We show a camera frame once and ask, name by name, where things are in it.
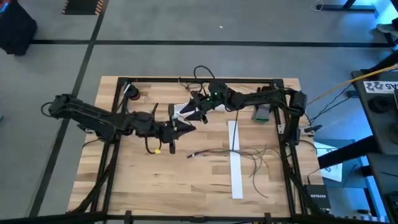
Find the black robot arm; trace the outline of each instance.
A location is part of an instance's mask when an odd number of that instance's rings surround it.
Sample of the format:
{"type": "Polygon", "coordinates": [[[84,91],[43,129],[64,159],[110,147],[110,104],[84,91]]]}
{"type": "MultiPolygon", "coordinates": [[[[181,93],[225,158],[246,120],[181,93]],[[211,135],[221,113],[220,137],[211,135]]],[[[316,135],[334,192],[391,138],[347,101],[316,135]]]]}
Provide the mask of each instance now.
{"type": "Polygon", "coordinates": [[[259,93],[243,94],[229,88],[222,80],[214,79],[209,82],[209,95],[202,95],[198,91],[191,91],[192,99],[180,113],[194,111],[187,116],[187,120],[203,121],[207,123],[206,113],[219,105],[224,105],[227,111],[236,111],[246,106],[270,104],[277,106],[290,115],[285,125],[284,141],[298,139],[299,119],[304,115],[307,96],[301,91],[291,88],[261,91],[259,93]],[[282,101],[282,95],[289,95],[289,105],[282,101]]]}
{"type": "Polygon", "coordinates": [[[57,95],[49,104],[48,116],[73,119],[84,128],[93,130],[100,139],[109,142],[114,140],[116,134],[130,135],[135,132],[140,138],[157,138],[174,147],[175,139],[196,129],[178,119],[172,119],[172,116],[170,121],[155,121],[157,104],[152,113],[134,111],[126,114],[102,110],[69,94],[57,95]]]}

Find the yellow object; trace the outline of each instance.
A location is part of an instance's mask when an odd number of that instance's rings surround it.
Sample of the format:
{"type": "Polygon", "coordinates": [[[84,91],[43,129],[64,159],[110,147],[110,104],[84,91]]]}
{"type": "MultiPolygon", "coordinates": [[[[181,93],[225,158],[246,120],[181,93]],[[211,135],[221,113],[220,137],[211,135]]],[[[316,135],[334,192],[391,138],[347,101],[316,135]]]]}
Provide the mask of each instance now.
{"type": "Polygon", "coordinates": [[[335,91],[336,89],[338,89],[338,88],[344,86],[345,84],[349,84],[349,83],[352,83],[352,82],[361,80],[361,79],[363,79],[363,78],[371,77],[372,75],[377,75],[377,74],[382,73],[382,72],[388,72],[389,70],[397,69],[397,68],[398,68],[398,65],[393,65],[393,66],[390,66],[390,67],[387,67],[387,68],[383,68],[383,69],[380,69],[380,70],[371,72],[371,73],[366,74],[366,75],[361,75],[360,77],[356,77],[356,78],[353,78],[353,79],[351,79],[351,80],[347,80],[347,81],[345,81],[345,82],[343,82],[343,83],[341,83],[341,84],[339,84],[339,85],[333,87],[331,90],[327,91],[326,93],[324,93],[324,94],[322,94],[322,95],[316,97],[315,99],[311,100],[309,103],[307,103],[307,105],[310,105],[310,104],[313,103],[314,101],[319,100],[320,98],[326,96],[327,94],[329,94],[329,93],[335,91]]]}

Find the wood grain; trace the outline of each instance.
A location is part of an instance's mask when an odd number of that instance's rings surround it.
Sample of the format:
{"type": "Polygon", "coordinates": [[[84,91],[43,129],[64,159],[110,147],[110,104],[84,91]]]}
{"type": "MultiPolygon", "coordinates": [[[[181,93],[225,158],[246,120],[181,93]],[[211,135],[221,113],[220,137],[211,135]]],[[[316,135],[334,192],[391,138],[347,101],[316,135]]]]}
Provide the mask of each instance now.
{"type": "MultiPolygon", "coordinates": [[[[102,77],[95,105],[110,110],[117,77],[102,77]]],[[[300,89],[298,79],[284,79],[285,86],[300,89]]],[[[141,91],[141,98],[129,101],[129,111],[150,112],[159,103],[156,120],[168,119],[169,103],[186,103],[190,95],[178,83],[135,83],[141,91]]],[[[260,84],[230,83],[232,89],[242,93],[254,92],[260,84]]],[[[274,115],[269,122],[258,124],[251,121],[253,107],[239,111],[239,142],[244,151],[253,147],[258,150],[270,147],[279,152],[279,143],[274,115]]],[[[119,151],[116,174],[113,184],[110,214],[124,214],[131,210],[133,215],[205,215],[218,217],[263,217],[270,212],[273,217],[289,217],[282,164],[275,151],[268,150],[263,156],[263,164],[256,174],[254,189],[252,178],[254,162],[241,158],[244,198],[231,199],[231,180],[229,176],[229,156],[205,154],[187,159],[187,155],[213,148],[228,148],[229,120],[234,120],[236,112],[212,111],[208,113],[208,124],[193,122],[197,130],[182,136],[176,141],[176,154],[168,152],[163,145],[163,153],[148,154],[144,140],[136,136],[123,136],[119,151]]],[[[307,124],[305,118],[301,124],[307,124]]],[[[87,136],[86,141],[95,139],[87,136]]],[[[159,141],[149,140],[149,147],[158,147],[159,141]]],[[[98,164],[103,149],[102,142],[87,145],[81,155],[75,185],[68,209],[74,209],[83,200],[95,183],[98,164]]],[[[302,180],[319,168],[315,150],[305,142],[297,146],[302,180]]],[[[319,172],[310,176],[313,184],[323,184],[319,172]]]]}

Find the gray floor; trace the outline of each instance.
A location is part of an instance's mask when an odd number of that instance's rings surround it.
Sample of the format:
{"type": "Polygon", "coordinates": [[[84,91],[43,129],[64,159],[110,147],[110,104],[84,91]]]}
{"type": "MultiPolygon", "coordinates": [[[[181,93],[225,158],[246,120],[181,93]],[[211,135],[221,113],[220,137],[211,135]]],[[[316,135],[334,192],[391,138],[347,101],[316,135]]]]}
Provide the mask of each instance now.
{"type": "MultiPolygon", "coordinates": [[[[20,0],[37,19],[36,39],[89,39],[96,16],[63,16],[63,1],[20,0]]],[[[385,42],[372,14],[314,12],[313,1],[110,0],[99,39],[385,42]]],[[[14,57],[0,52],[0,218],[23,217],[38,187],[59,121],[39,113],[71,92],[86,45],[33,45],[14,57]]],[[[206,65],[219,77],[299,78],[309,99],[373,66],[389,49],[97,45],[79,97],[94,102],[102,75],[192,75],[206,65]]],[[[308,107],[315,116],[335,94],[308,107]]],[[[318,138],[361,139],[370,134],[358,100],[319,117],[318,138]]],[[[41,214],[63,213],[84,133],[69,125],[41,214]]]]}

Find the wooden table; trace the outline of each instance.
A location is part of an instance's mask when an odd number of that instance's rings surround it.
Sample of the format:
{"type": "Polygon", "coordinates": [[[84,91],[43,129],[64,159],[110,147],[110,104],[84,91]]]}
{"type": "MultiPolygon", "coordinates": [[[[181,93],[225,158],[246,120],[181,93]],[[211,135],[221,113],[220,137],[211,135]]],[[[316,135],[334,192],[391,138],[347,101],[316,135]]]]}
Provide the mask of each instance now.
{"type": "MultiPolygon", "coordinates": [[[[118,77],[102,77],[95,106],[111,110],[117,80],[118,77]]],[[[286,87],[300,89],[296,78],[286,78],[284,83],[286,87]]],[[[150,112],[154,103],[159,103],[155,116],[158,121],[168,120],[169,103],[186,103],[190,98],[189,92],[178,83],[146,82],[135,83],[135,86],[140,89],[141,98],[129,101],[129,111],[150,112]]],[[[263,84],[229,83],[228,86],[250,93],[263,84]]],[[[252,106],[239,111],[241,150],[267,146],[279,152],[274,115],[270,114],[269,122],[259,124],[251,121],[252,111],[252,106]]],[[[208,124],[193,122],[197,130],[176,141],[174,155],[169,154],[168,144],[163,146],[161,154],[153,155],[146,152],[143,139],[135,135],[123,136],[108,213],[123,215],[126,210],[131,210],[133,215],[263,217],[265,212],[269,212],[272,217],[289,217],[282,162],[276,152],[266,151],[263,159],[269,169],[263,165],[256,174],[256,186],[268,198],[261,197],[254,190],[252,178],[249,178],[254,168],[253,160],[241,158],[244,198],[238,200],[231,199],[229,156],[207,154],[187,159],[187,155],[202,149],[227,149],[227,121],[235,120],[235,116],[236,112],[212,111],[208,113],[208,124]]],[[[308,121],[302,118],[300,123],[307,124],[308,121]]],[[[86,141],[94,139],[96,136],[87,135],[86,141]]],[[[158,145],[159,140],[150,139],[150,148],[158,145]]],[[[89,144],[83,149],[69,210],[76,208],[94,186],[102,150],[102,142],[89,144]]],[[[305,142],[297,146],[297,154],[305,184],[307,175],[319,168],[317,157],[314,148],[305,142]]],[[[312,184],[323,184],[319,171],[310,178],[312,184]]],[[[99,198],[99,208],[102,207],[102,198],[99,198]]]]}

